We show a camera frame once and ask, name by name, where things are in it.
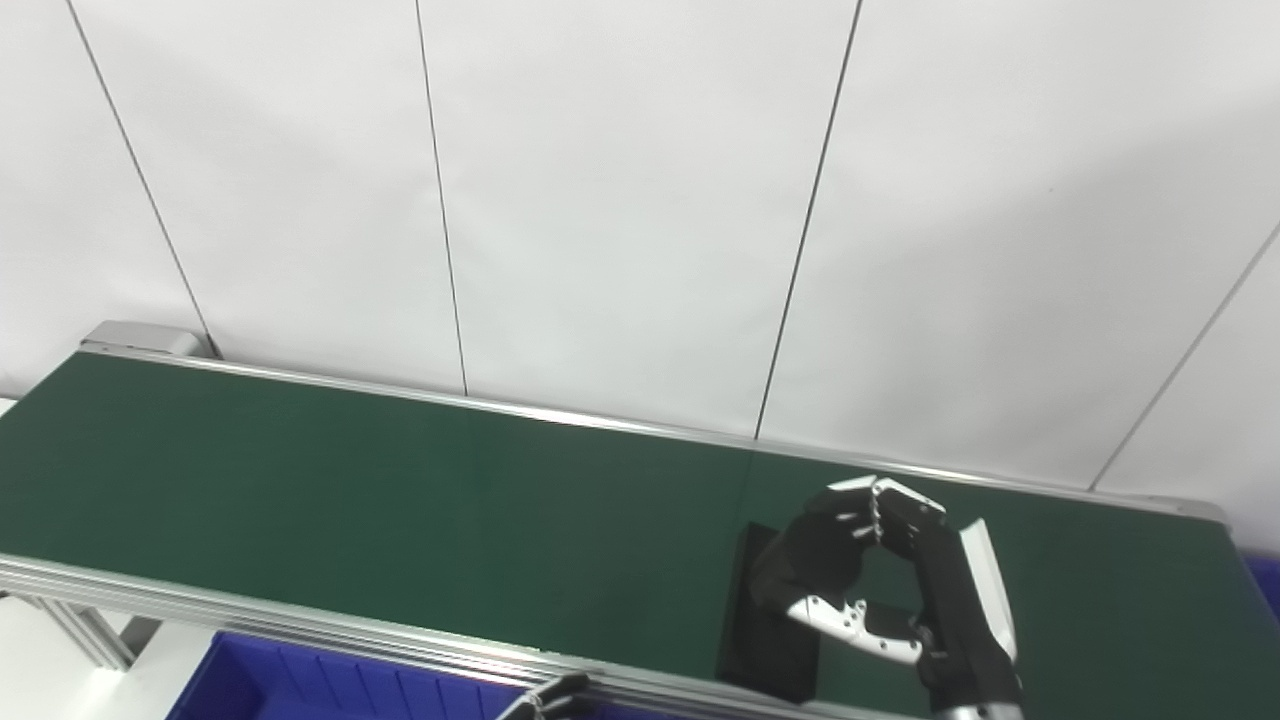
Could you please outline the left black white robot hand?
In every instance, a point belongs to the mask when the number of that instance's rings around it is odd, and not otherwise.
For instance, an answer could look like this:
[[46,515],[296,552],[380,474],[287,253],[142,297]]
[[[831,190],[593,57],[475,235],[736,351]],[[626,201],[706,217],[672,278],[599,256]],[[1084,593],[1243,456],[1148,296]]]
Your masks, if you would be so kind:
[[586,673],[561,675],[525,691],[497,719],[581,719],[595,708],[584,696],[591,682]]

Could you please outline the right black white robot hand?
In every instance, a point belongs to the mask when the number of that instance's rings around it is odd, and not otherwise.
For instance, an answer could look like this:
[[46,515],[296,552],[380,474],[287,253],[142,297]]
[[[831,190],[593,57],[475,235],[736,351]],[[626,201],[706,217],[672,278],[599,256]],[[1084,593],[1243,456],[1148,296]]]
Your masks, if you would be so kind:
[[[911,565],[918,610],[851,597],[873,548]],[[1012,610],[983,520],[951,527],[932,498],[858,477],[824,487],[782,530],[749,524],[735,564],[721,680],[806,703],[831,641],[913,669],[933,717],[1024,717]]]

